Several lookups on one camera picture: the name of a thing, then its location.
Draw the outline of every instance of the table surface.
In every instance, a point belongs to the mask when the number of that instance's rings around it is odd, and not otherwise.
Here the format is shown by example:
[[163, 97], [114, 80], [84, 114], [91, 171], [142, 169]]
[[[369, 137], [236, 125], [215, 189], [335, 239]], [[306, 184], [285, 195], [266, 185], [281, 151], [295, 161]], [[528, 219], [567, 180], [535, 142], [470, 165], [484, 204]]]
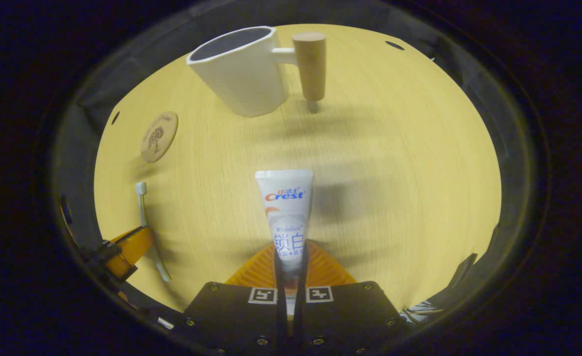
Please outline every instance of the table surface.
[[[499, 167], [478, 111], [400, 39], [337, 25], [278, 30], [283, 47], [298, 32], [327, 34], [318, 111], [302, 97], [297, 67], [281, 65], [285, 103], [260, 117], [235, 115], [184, 54], [127, 94], [104, 128], [94, 178], [103, 237], [140, 225], [135, 183], [145, 181], [148, 220], [172, 281], [147, 257], [128, 281], [183, 311], [205, 282], [225, 282], [271, 243], [255, 171], [312, 169], [307, 237], [357, 281], [376, 281], [398, 310], [426, 300], [471, 253], [486, 251], [499, 221]], [[140, 142], [163, 111], [178, 115], [177, 133], [147, 164]]]

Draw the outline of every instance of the cork coaster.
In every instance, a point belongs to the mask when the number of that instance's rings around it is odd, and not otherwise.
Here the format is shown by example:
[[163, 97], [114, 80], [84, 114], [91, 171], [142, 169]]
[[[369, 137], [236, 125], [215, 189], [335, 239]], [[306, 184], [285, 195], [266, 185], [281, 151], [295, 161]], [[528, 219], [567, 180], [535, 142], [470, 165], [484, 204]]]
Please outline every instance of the cork coaster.
[[172, 144], [179, 119], [176, 113], [165, 111], [157, 116], [142, 139], [142, 158], [153, 163], [159, 160]]

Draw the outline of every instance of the wooden mug handle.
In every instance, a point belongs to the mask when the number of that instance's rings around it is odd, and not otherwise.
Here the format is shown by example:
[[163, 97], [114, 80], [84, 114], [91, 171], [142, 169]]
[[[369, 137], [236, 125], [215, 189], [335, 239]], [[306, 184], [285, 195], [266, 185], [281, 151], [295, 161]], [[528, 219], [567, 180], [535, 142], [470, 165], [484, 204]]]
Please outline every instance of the wooden mug handle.
[[292, 38], [304, 97], [311, 101], [321, 100], [327, 79], [327, 36], [302, 32]]

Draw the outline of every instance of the black background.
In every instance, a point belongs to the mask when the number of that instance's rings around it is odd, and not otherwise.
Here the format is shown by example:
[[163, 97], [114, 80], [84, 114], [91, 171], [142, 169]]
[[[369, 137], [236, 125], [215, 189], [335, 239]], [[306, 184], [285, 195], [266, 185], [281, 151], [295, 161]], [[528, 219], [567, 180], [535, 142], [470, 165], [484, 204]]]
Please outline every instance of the black background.
[[[32, 193], [36, 137], [57, 91], [187, 5], [0, 1], [0, 354], [178, 352], [123, 311], [105, 312], [113, 304], [44, 236]], [[517, 280], [479, 320], [413, 352], [582, 354], [582, 3], [403, 5], [453, 23], [524, 84], [542, 116], [553, 182], [544, 238]]]

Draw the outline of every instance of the toothpaste tube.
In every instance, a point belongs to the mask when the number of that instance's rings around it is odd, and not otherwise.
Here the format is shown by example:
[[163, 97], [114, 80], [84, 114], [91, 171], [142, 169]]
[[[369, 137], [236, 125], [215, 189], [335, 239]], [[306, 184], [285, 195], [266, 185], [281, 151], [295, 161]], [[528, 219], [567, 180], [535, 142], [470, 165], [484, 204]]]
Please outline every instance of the toothpaste tube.
[[282, 262], [285, 281], [297, 279], [302, 268], [306, 224], [311, 208], [313, 171], [258, 171], [264, 211], [273, 243]]

